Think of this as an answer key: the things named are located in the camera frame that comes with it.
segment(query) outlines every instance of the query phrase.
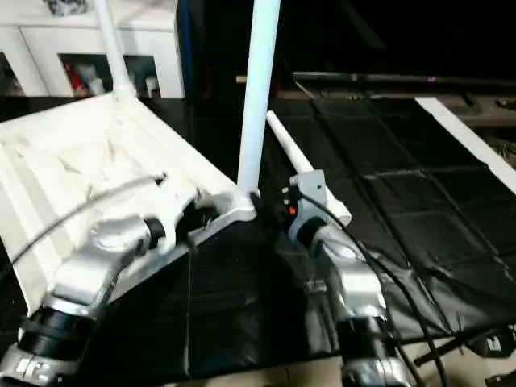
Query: floor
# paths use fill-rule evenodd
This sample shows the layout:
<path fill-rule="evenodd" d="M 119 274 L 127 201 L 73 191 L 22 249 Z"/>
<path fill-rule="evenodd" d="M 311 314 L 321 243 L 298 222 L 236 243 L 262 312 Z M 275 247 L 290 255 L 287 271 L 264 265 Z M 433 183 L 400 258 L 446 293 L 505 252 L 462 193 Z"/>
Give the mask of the floor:
<path fill-rule="evenodd" d="M 426 344 L 406 346 L 411 358 L 427 352 Z M 482 359 L 467 348 L 455 350 L 443 358 L 447 370 L 449 387 L 485 387 L 485 379 L 494 375 L 503 375 L 516 369 L 516 352 L 509 359 Z M 167 387 L 340 387 L 340 358 L 316 360 L 286 367 L 270 368 L 206 381 L 171 384 Z M 433 363 L 423 365 L 419 372 L 427 387 L 440 386 Z"/>

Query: red object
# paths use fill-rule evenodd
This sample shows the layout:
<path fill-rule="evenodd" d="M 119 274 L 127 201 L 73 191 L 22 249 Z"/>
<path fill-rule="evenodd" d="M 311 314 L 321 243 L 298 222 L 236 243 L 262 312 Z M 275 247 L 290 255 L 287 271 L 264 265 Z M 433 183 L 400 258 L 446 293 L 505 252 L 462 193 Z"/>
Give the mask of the red object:
<path fill-rule="evenodd" d="M 75 71 L 73 71 L 73 67 L 69 62 L 64 63 L 64 69 L 66 70 L 66 73 L 68 74 L 68 78 L 70 80 L 70 85 L 72 86 L 72 89 L 75 91 L 75 94 L 84 97 L 83 94 L 87 94 L 87 90 L 82 84 L 82 80 L 79 78 L 77 74 L 75 74 Z"/>

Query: shelf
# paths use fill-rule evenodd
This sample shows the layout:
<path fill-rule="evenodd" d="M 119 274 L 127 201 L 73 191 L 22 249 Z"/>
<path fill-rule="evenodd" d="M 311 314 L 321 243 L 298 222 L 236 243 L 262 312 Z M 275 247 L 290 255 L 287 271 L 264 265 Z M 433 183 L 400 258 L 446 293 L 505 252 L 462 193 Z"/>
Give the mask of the shelf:
<path fill-rule="evenodd" d="M 118 28 L 175 31 L 177 0 L 110 0 Z M 93 5 L 83 15 L 53 16 L 43 0 L 0 0 L 0 26 L 83 27 L 98 26 Z"/>

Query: black fabric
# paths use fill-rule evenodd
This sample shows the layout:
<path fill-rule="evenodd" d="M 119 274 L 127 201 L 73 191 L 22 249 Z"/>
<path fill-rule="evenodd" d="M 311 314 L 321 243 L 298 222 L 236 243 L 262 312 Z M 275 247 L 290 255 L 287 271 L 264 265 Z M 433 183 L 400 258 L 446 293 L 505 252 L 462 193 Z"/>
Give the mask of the black fabric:
<path fill-rule="evenodd" d="M 17 101 L 27 108 L 17 106 Z M 0 101 L 6 119 L 66 100 Z M 144 101 L 236 178 L 242 102 Z M 289 133 L 352 212 L 350 230 L 393 270 L 436 337 L 516 319 L 516 198 L 415 102 L 273 101 Z M 260 192 L 281 203 L 294 174 L 270 130 Z M 405 341 L 422 332 L 384 278 Z M 24 304 L 14 276 L 0 346 Z M 332 356 L 339 345 L 326 286 L 303 248 L 255 220 L 233 224 L 110 306 L 81 368 L 86 384 L 159 384 Z"/>

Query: white pole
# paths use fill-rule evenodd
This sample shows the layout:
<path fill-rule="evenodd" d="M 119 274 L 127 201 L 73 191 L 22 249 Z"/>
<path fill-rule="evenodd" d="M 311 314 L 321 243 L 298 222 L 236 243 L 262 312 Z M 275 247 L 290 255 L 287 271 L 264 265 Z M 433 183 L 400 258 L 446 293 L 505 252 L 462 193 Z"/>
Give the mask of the white pole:
<path fill-rule="evenodd" d="M 280 3 L 255 0 L 252 11 L 238 176 L 238 187 L 245 192 L 258 189 Z"/>
<path fill-rule="evenodd" d="M 287 132 L 280 119 L 271 110 L 267 113 L 267 122 L 271 129 L 273 129 L 274 135 L 276 135 L 277 140 L 285 151 L 296 172 L 304 173 L 313 171 L 314 167 L 312 164 L 310 164 L 302 150 L 299 149 L 298 145 Z M 352 220 L 352 215 L 349 210 L 341 201 L 337 200 L 336 197 L 333 196 L 328 187 L 326 187 L 326 196 L 328 199 L 328 209 L 347 226 Z"/>
<path fill-rule="evenodd" d="M 97 11 L 98 25 L 102 38 L 106 45 L 107 62 L 113 77 L 114 95 L 117 98 L 136 95 L 135 88 L 127 75 L 119 37 L 114 26 L 113 15 L 107 5 L 107 0 L 95 0 L 95 10 Z"/>

